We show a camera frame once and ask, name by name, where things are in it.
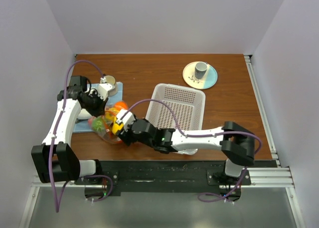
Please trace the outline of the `yellow fake bell pepper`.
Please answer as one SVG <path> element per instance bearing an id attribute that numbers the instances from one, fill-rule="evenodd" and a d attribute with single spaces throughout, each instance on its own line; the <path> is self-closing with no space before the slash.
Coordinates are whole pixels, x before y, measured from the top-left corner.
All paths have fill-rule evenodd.
<path id="1" fill-rule="evenodd" d="M 123 123 L 118 124 L 117 122 L 114 122 L 112 126 L 112 133 L 115 136 L 118 136 L 122 132 L 123 128 L 124 128 Z"/>

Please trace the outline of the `clear zip top bag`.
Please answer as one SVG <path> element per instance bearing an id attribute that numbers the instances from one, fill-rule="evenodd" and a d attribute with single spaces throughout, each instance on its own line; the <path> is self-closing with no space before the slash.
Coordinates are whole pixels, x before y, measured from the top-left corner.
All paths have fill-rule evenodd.
<path id="1" fill-rule="evenodd" d="M 114 119 L 116 118 L 116 115 L 118 112 L 119 111 L 114 106 L 106 107 L 105 114 L 103 116 L 99 116 L 99 117 L 103 118 L 103 120 L 104 120 L 106 131 L 100 132 L 100 133 L 95 132 L 101 139 L 103 139 L 105 142 L 110 143 L 110 144 L 122 143 L 122 140 L 112 133 L 113 122 L 114 122 Z M 91 123 L 92 123 L 93 118 L 96 118 L 96 117 L 91 117 L 88 119 L 88 123 L 89 123 L 90 127 L 91 127 Z"/>

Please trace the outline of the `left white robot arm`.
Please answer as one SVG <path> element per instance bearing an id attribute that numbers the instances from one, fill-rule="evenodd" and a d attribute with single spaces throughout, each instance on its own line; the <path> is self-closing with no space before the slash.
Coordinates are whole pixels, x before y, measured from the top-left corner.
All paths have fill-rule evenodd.
<path id="1" fill-rule="evenodd" d="M 98 160 L 79 160 L 72 151 L 71 137 L 75 122 L 86 110 L 91 116 L 105 113 L 109 92 L 114 85 L 105 79 L 92 88 L 88 78 L 72 76 L 57 96 L 57 111 L 51 128 L 40 145 L 32 147 L 31 156 L 42 183 L 76 181 L 80 177 L 92 184 L 103 179 Z"/>

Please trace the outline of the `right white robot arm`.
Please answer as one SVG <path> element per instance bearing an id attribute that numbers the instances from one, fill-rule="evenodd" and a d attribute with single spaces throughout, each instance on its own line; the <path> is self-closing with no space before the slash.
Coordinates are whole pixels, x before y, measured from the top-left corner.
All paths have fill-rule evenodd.
<path id="1" fill-rule="evenodd" d="M 222 179 L 232 185 L 239 180 L 244 167 L 254 164 L 257 137 L 233 122 L 210 130 L 183 131 L 175 128 L 159 129 L 146 119 L 124 123 L 115 121 L 112 133 L 126 145 L 140 142 L 154 150 L 192 155 L 199 149 L 218 150 L 226 155 Z"/>

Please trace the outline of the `orange fake fruit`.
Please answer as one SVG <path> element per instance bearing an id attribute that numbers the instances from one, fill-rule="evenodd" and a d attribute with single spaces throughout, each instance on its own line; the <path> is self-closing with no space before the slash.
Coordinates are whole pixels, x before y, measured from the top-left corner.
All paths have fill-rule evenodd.
<path id="1" fill-rule="evenodd" d="M 115 103 L 114 107 L 118 110 L 118 111 L 121 111 L 121 110 L 128 110 L 128 105 L 126 102 L 124 101 L 118 101 Z"/>

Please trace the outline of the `white ceramic bowl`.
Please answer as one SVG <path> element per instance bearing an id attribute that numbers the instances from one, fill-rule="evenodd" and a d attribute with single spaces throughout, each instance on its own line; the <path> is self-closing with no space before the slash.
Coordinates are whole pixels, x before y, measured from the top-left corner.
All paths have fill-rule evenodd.
<path id="1" fill-rule="evenodd" d="M 80 113 L 77 116 L 77 119 L 78 120 L 88 120 L 91 117 L 92 117 L 92 115 L 86 109 L 81 109 Z"/>

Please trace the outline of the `blue checkered cloth mat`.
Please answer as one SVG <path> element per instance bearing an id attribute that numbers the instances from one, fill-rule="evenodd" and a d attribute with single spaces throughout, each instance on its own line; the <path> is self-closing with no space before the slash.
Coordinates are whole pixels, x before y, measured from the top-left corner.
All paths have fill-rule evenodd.
<path id="1" fill-rule="evenodd" d="M 116 102 L 123 100 L 123 84 L 122 82 L 117 82 L 118 91 L 114 96 L 108 97 L 106 107 L 112 107 Z M 88 120 L 78 120 L 73 129 L 73 133 L 93 133 Z"/>

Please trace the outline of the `cream enamel mug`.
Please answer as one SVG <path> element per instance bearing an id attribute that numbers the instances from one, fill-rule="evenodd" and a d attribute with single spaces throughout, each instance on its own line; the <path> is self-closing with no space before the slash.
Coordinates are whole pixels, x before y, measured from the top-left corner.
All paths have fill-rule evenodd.
<path id="1" fill-rule="evenodd" d="M 100 78 L 100 83 L 108 83 L 112 86 L 112 88 L 110 88 L 108 90 L 108 96 L 114 96 L 117 94 L 118 92 L 118 85 L 117 82 L 115 80 L 115 78 L 111 75 L 104 75 L 103 77 Z"/>

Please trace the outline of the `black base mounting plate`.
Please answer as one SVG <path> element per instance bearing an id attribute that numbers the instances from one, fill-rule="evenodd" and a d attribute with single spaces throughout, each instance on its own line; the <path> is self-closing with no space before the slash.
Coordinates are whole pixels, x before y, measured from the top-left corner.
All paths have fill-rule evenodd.
<path id="1" fill-rule="evenodd" d="M 125 192 L 204 193 L 229 188 L 237 178 L 227 178 L 224 161 L 101 161 L 99 176 L 112 179 L 111 195 Z"/>

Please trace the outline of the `white perforated plastic basket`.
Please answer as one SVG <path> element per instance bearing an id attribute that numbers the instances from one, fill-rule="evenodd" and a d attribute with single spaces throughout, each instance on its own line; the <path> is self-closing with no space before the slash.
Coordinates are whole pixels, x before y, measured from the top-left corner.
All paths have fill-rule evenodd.
<path id="1" fill-rule="evenodd" d="M 205 94 L 200 90 L 173 84 L 155 86 L 146 119 L 157 128 L 201 130 L 205 108 Z"/>

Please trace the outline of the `pastel ceramic plate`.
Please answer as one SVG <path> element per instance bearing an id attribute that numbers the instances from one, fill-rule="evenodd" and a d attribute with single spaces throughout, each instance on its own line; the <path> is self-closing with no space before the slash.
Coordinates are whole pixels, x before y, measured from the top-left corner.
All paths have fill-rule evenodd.
<path id="1" fill-rule="evenodd" d="M 199 61 L 189 63 L 182 72 L 182 77 L 187 85 L 192 88 L 205 90 L 214 86 L 218 79 L 217 71 L 207 62 L 207 72 L 201 79 L 195 77 L 195 65 Z"/>

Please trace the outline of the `small grey cup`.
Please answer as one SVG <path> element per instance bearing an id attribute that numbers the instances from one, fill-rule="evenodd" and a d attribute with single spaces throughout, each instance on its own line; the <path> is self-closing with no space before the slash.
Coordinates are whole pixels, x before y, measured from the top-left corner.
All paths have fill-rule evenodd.
<path id="1" fill-rule="evenodd" d="M 195 77 L 201 79 L 207 72 L 207 63 L 206 62 L 197 62 L 195 65 Z"/>

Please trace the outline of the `aluminium frame rail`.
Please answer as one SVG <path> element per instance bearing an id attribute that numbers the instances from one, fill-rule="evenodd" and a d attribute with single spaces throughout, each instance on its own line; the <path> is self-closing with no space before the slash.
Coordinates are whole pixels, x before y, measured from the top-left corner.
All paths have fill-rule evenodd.
<path id="1" fill-rule="evenodd" d="M 294 181 L 289 168 L 281 167 L 281 162 L 270 130 L 264 104 L 261 98 L 255 72 L 250 55 L 244 55 L 247 70 L 250 76 L 259 112 L 263 122 L 268 148 L 270 150 L 272 160 L 276 162 L 275 168 L 250 168 L 251 186 L 258 188 L 294 188 Z"/>

